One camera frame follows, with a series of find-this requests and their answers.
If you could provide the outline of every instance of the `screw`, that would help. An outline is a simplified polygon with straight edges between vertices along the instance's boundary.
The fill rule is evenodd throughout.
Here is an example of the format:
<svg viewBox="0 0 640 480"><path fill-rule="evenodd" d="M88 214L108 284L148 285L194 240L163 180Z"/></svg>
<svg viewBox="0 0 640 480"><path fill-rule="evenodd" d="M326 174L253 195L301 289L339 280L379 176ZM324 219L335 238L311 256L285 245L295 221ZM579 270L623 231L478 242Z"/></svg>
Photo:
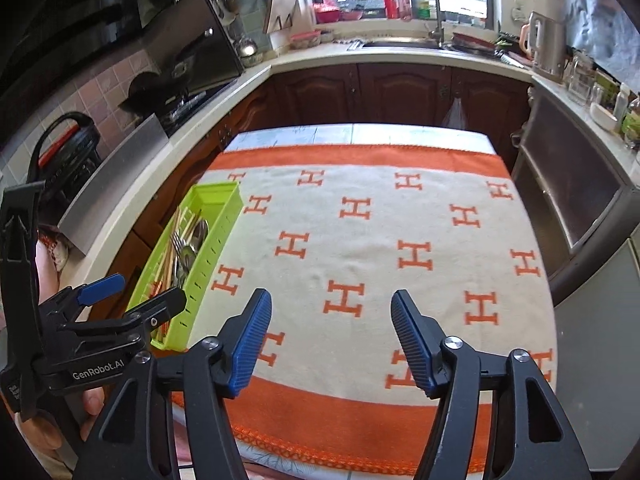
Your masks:
<svg viewBox="0 0 640 480"><path fill-rule="evenodd" d="M201 341L201 344L207 350L215 350L216 348L218 348L220 346L220 341L218 341L217 337L209 336L209 337L204 338Z"/></svg>
<svg viewBox="0 0 640 480"><path fill-rule="evenodd" d="M444 340L444 345L447 348L451 348L453 350L457 350L458 348L462 348L462 339L460 339L459 337L456 337L454 335L450 335L449 337L447 337Z"/></svg>
<svg viewBox="0 0 640 480"><path fill-rule="evenodd" d="M149 359L151 359L151 354L146 350L143 350L138 352L134 357L134 359L139 365L143 365L144 363L149 361Z"/></svg>
<svg viewBox="0 0 640 480"><path fill-rule="evenodd" d="M521 363L526 363L529 359L531 359L529 352L523 350L522 348L516 348L513 351L513 357L516 359L516 361L520 361Z"/></svg>

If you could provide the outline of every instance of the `kitchen sink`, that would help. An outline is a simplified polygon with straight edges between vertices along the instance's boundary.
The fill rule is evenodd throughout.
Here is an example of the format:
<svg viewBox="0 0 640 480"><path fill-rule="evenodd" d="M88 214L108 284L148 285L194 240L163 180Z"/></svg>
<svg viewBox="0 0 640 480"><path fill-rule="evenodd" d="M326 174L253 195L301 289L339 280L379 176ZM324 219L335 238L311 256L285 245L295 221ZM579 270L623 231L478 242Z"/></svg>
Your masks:
<svg viewBox="0 0 640 480"><path fill-rule="evenodd" d="M399 47L399 48L430 48L437 50L440 47L436 40L428 38L374 38L373 40L356 40L347 50L359 50L370 47Z"/></svg>

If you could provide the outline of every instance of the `plastic bag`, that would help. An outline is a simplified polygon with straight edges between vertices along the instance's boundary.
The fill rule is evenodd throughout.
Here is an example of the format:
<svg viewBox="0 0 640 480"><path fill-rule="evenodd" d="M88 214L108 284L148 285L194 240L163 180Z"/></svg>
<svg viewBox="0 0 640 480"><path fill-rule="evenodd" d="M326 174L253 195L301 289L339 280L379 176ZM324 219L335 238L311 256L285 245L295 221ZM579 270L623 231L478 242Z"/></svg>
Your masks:
<svg viewBox="0 0 640 480"><path fill-rule="evenodd" d="M456 97L447 112L447 116L442 123L443 128L451 128L452 130L466 130L465 111L462 109L462 99Z"/></svg>

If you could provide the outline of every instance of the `faucet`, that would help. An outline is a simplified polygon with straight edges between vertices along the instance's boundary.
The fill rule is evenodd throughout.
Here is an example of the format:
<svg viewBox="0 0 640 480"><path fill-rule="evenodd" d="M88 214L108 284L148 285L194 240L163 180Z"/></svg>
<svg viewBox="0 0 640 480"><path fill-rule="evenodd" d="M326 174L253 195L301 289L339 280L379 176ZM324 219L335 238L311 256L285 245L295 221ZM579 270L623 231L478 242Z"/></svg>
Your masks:
<svg viewBox="0 0 640 480"><path fill-rule="evenodd" d="M429 37L438 40L438 46L442 48L442 45L444 44L444 28L442 27L442 10L440 9L440 0L436 0L436 18L438 20L438 26L436 30L429 33Z"/></svg>

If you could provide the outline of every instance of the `orange h pattern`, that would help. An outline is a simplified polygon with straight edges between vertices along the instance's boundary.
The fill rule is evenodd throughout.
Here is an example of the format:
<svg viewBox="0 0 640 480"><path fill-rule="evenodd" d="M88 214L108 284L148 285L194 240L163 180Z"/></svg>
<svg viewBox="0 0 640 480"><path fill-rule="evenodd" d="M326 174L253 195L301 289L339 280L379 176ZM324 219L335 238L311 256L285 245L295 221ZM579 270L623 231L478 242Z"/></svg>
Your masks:
<svg viewBox="0 0 640 480"><path fill-rule="evenodd" d="M465 303L470 304L473 301L478 302L478 314L471 314L471 312L465 312L465 325L470 325L473 322L491 322L494 325L498 324L498 314L494 312L493 314L485 314L484 313L484 302L490 301L491 304L496 304L497 300L495 297L495 292L491 294L470 294L468 290L465 290Z"/></svg>
<svg viewBox="0 0 640 480"><path fill-rule="evenodd" d="M519 253L517 251L514 251L513 249L511 249L510 251L511 251L512 258L522 258L522 262L524 264L523 267L514 266L514 268L516 269L517 276L521 276L523 274L535 274L537 277L540 277L540 268L529 267L529 262L527 261L527 258L531 258L532 260L535 260L536 253L534 253L533 251L529 251L528 253Z"/></svg>
<svg viewBox="0 0 640 480"><path fill-rule="evenodd" d="M470 220L469 214L477 215L478 211L476 211L475 207L459 207L457 205L449 204L449 209L452 213L460 211L462 213L462 218L453 217L453 225L473 225L475 227L480 227L479 220Z"/></svg>
<svg viewBox="0 0 640 480"><path fill-rule="evenodd" d="M322 182L324 182L321 178L319 180L314 180L316 175L323 176L324 170L321 171L308 171L302 170L300 172L300 176L306 176L307 179L303 180L302 178L298 179L298 185L303 186L304 184L314 184L315 186L322 186Z"/></svg>
<svg viewBox="0 0 640 480"><path fill-rule="evenodd" d="M406 357L399 350L394 350L393 357L391 358L391 364L397 365L398 363L406 362ZM393 374L386 375L385 388L390 390L392 386L415 386L414 377L411 375L411 370L407 366L404 377L397 378Z"/></svg>
<svg viewBox="0 0 640 480"><path fill-rule="evenodd" d="M507 184L494 184L493 182L489 182L487 180L486 186L489 188L491 198L508 198L509 200L513 200L513 195L511 193L502 192L503 190L509 190L509 186Z"/></svg>
<svg viewBox="0 0 640 480"><path fill-rule="evenodd" d="M405 267L425 267L427 270L433 270L432 260L420 260L418 258L418 251L423 250L428 253L431 252L431 244L426 242L423 244L409 244L398 240L398 250L411 249L411 260L405 260L404 258L398 258L398 269L404 269Z"/></svg>
<svg viewBox="0 0 640 480"><path fill-rule="evenodd" d="M289 239L288 247L276 247L276 256L280 256L281 254L291 254L292 256L297 256L301 260L305 259L306 249L295 250L296 240L302 240L304 242L309 241L309 233L304 233L303 235L297 235L294 233L286 233L281 232L279 240L284 240L285 238Z"/></svg>
<svg viewBox="0 0 640 480"><path fill-rule="evenodd" d="M258 354L258 359L260 361L265 361L270 367L273 366L276 362L277 354L269 354L265 355L262 352L264 351L264 346L267 344L267 340L275 341L277 346L282 346L282 342L284 341L284 332L280 332L279 334L271 334L269 332L266 333L264 339L262 340L262 346L260 347L260 353Z"/></svg>
<svg viewBox="0 0 640 480"><path fill-rule="evenodd" d="M349 293L355 292L358 296L364 296L364 283L360 285L341 285L335 283L334 280L329 280L328 292L341 291L342 297L340 298L340 304L333 304L331 301L326 300L324 302L324 314L328 314L332 310L337 312L345 312L347 314L353 314L355 317L360 317L362 313L362 305L357 303L355 306L349 306Z"/></svg>
<svg viewBox="0 0 640 480"><path fill-rule="evenodd" d="M246 177L246 172L245 173L229 173L229 176L226 179L233 180L234 182L236 182L238 180L242 180L244 177Z"/></svg>
<svg viewBox="0 0 640 480"><path fill-rule="evenodd" d="M357 198L347 198L345 196L342 197L342 205L351 204L351 210L347 211L345 209L340 209L340 218L344 218L345 216L357 216L360 218L364 218L365 220L369 220L371 216L371 211L360 211L358 207L360 205L371 205L371 199L366 198L364 200L358 200Z"/></svg>
<svg viewBox="0 0 640 480"><path fill-rule="evenodd" d="M422 184L412 184L411 179L420 180L420 173L415 175L408 175L404 173L396 173L396 178L404 179L404 182L396 182L396 189L412 188L422 191Z"/></svg>
<svg viewBox="0 0 640 480"><path fill-rule="evenodd" d="M531 358L538 364L538 368L540 368L540 370L542 370L542 361L544 359L548 359L549 361L553 361L554 360L554 351L552 348L549 349L549 352L539 352L537 354L532 354L531 352L529 352L529 355L531 356ZM546 382L550 383L551 382L551 371L548 371L546 373L543 373Z"/></svg>
<svg viewBox="0 0 640 480"><path fill-rule="evenodd" d="M255 205L253 207L245 207L243 213L260 213L260 214L265 214L267 212L267 206L265 207L260 207L260 204L262 202L271 202L271 195L269 196L254 196L251 195L249 197L249 202L255 202Z"/></svg>
<svg viewBox="0 0 640 480"><path fill-rule="evenodd" d="M241 267L240 269L231 269L229 267L225 267L224 265L220 265L220 268L218 269L218 274L225 274L225 273L226 273L225 280L222 283L220 283L218 280L214 280L213 285L211 285L211 290L216 290L217 288L220 288L228 292L232 296L235 296L236 290L238 290L238 286L229 285L229 281L231 280L232 275L237 276L238 278L242 278L242 275L244 274L244 267Z"/></svg>

